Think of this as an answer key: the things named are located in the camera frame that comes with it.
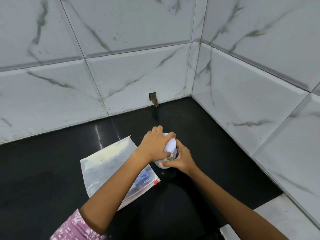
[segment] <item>plastic bag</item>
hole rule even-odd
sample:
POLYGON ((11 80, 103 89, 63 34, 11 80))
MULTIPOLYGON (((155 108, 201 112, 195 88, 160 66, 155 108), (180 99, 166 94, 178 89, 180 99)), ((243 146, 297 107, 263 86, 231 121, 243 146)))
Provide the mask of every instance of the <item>plastic bag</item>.
MULTIPOLYGON (((137 148, 130 136, 80 160, 83 181, 91 197, 130 157, 137 148)), ((125 207, 148 191, 160 179, 148 164, 138 175, 120 207, 125 207)))

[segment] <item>patterned sleeve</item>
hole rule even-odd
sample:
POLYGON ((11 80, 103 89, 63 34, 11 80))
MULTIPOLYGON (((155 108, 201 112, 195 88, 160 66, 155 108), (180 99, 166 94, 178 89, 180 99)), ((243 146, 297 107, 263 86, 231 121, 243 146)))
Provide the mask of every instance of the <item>patterned sleeve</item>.
POLYGON ((100 235, 90 228, 83 220, 77 209, 50 237, 50 240, 104 240, 105 235, 100 235))

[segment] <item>plastic jar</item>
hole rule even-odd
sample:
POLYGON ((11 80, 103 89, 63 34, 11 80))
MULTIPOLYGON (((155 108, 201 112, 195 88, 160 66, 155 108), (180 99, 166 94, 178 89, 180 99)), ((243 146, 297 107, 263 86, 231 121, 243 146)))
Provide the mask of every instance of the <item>plastic jar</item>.
POLYGON ((164 151, 165 152, 170 152, 172 153, 172 156, 171 157, 167 157, 163 160, 159 160, 159 161, 155 161, 154 163, 159 167, 159 168, 162 168, 162 169, 167 169, 167 168, 170 168, 170 167, 163 167, 163 166, 160 166, 159 163, 163 162, 163 161, 172 161, 176 158, 177 156, 177 148, 176 148, 176 139, 175 138, 172 138, 168 144, 165 146, 164 148, 164 151))

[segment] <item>jar lid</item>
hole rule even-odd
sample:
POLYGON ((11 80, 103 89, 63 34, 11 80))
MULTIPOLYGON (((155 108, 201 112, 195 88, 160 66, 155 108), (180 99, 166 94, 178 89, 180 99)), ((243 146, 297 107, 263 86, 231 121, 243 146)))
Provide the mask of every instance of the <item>jar lid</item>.
POLYGON ((164 151, 174 153, 174 150, 176 149, 176 139, 172 138, 168 142, 168 144, 165 146, 164 151))

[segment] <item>black countertop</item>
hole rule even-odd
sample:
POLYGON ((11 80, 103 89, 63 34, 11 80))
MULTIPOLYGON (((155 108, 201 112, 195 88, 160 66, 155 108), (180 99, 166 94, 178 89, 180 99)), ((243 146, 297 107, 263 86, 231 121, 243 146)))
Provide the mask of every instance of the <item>black countertop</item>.
MULTIPOLYGON (((282 191, 192 98, 184 98, 0 146, 4 239, 49 239, 88 199, 79 160, 153 126, 174 131, 198 167, 252 209, 282 191)), ((218 239, 226 221, 189 177, 151 164, 161 179, 118 211, 107 239, 218 239)))

